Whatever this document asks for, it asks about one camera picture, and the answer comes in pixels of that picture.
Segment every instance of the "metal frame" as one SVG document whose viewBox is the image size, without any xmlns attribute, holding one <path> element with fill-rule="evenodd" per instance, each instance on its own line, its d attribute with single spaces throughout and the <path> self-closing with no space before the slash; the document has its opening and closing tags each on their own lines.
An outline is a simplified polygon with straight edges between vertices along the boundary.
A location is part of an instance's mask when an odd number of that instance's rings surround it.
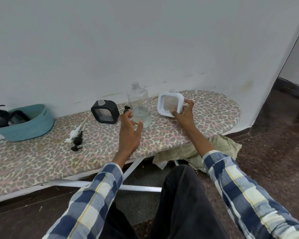
<svg viewBox="0 0 299 239">
<path fill-rule="evenodd" d="M 124 173 L 123 175 L 123 181 L 134 171 L 134 169 L 136 169 L 136 167 L 145 159 L 148 157 L 151 157 L 152 155 L 148 155 L 148 156 L 144 156 L 144 157 L 140 157 L 137 159 L 132 159 L 132 160 L 128 160 L 126 162 L 127 163 L 133 163 Z M 100 171 L 100 169 L 95 169 L 92 171 L 88 171 L 85 173 L 80 173 L 80 174 L 76 174 L 76 175 L 72 175 L 63 179 L 56 179 L 54 181 L 50 181 L 50 182 L 46 182 L 40 185 L 35 185 L 23 190 L 19 190 L 16 192 L 12 192 L 10 194 L 6 194 L 3 196 L 0 196 L 0 202 L 7 200 L 7 199 L 12 199 L 18 196 L 22 196 L 22 195 L 26 195 L 38 190 L 42 190 L 51 186 L 68 186 L 68 187 L 83 187 L 85 185 L 90 184 L 91 182 L 89 181 L 78 181 L 78 179 L 82 179 L 84 177 L 87 177 L 91 174 L 95 174 L 98 173 Z M 136 186 L 136 185 L 121 185 L 120 190 L 128 190 L 128 191 L 146 191 L 146 192 L 161 192 L 162 188 L 160 187 L 149 187 L 149 186 Z"/>
</svg>

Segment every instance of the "hand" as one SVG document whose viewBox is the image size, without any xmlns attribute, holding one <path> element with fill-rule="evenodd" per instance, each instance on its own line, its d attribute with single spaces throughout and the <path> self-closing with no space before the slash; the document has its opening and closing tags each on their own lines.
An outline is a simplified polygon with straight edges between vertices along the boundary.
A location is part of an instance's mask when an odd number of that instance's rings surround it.
<svg viewBox="0 0 299 239">
<path fill-rule="evenodd" d="M 116 153 L 113 162 L 117 163 L 121 168 L 123 168 L 126 160 L 130 157 L 132 152 L 135 151 L 141 140 L 143 122 L 139 121 L 135 131 L 134 125 L 136 122 L 129 120 L 129 118 L 132 117 L 132 111 L 120 115 L 121 129 L 119 151 Z"/>
<path fill-rule="evenodd" d="M 186 102 L 188 106 L 183 106 L 184 111 L 182 114 L 179 114 L 177 111 L 171 111 L 171 114 L 175 116 L 179 126 L 188 132 L 196 128 L 193 117 L 194 102 L 187 99 L 185 99 L 184 102 Z"/>
</svg>

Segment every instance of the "floor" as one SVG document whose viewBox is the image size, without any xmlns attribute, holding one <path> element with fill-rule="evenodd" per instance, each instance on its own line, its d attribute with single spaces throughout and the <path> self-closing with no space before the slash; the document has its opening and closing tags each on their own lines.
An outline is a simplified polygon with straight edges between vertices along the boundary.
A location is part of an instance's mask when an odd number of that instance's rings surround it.
<svg viewBox="0 0 299 239">
<path fill-rule="evenodd" d="M 242 144 L 236 159 L 240 168 L 299 220 L 299 100 L 272 90 L 251 130 L 232 139 Z M 161 171 L 144 161 L 128 182 L 160 186 L 169 171 L 169 166 Z M 210 178 L 200 171 L 197 174 L 230 238 L 243 238 Z M 66 210 L 76 190 L 55 186 L 1 202 L 0 238 L 41 238 Z M 155 193 L 121 191 L 116 203 L 144 238 L 158 200 L 159 194 Z"/>
</svg>

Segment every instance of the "left hand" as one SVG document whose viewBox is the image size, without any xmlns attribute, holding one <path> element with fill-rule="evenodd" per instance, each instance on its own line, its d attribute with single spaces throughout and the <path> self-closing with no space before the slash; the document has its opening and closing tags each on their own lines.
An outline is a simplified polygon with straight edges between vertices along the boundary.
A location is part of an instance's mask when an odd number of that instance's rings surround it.
<svg viewBox="0 0 299 239">
<path fill-rule="evenodd" d="M 135 131 L 134 125 L 136 122 L 129 120 L 129 118 L 132 117 L 132 111 L 128 111 L 120 115 L 121 129 L 119 138 L 119 151 L 116 153 L 113 162 L 117 163 L 121 168 L 124 166 L 126 160 L 130 157 L 132 152 L 134 152 L 138 147 L 141 140 L 143 122 L 140 121 L 138 123 L 137 129 Z"/>
</svg>

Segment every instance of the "ironing board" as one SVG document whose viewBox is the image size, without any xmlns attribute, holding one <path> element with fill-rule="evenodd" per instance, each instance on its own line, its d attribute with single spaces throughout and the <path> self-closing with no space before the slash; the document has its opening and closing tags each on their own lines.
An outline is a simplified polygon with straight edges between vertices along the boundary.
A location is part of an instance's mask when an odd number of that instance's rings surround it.
<svg viewBox="0 0 299 239">
<path fill-rule="evenodd" d="M 204 136 L 210 137 L 231 130 L 239 121 L 239 105 L 223 94 L 213 91 L 181 91 L 185 98 L 194 100 L 194 120 Z M 152 124 L 143 129 L 139 147 L 127 163 L 133 162 L 124 173 L 124 179 L 146 157 L 169 148 L 189 143 L 190 140 L 171 118 L 156 110 L 157 98 L 149 99 Z M 120 113 L 125 104 L 119 104 Z M 83 149 L 71 151 L 72 144 L 65 138 L 85 118 Z M 120 121 L 116 124 L 98 123 L 90 111 L 80 112 L 55 120 L 44 136 L 20 141 L 0 142 L 0 201 L 54 185 L 82 187 L 89 182 L 76 181 L 97 173 L 112 161 L 118 150 Z M 123 184 L 120 189 L 156 191 L 160 188 Z"/>
</svg>

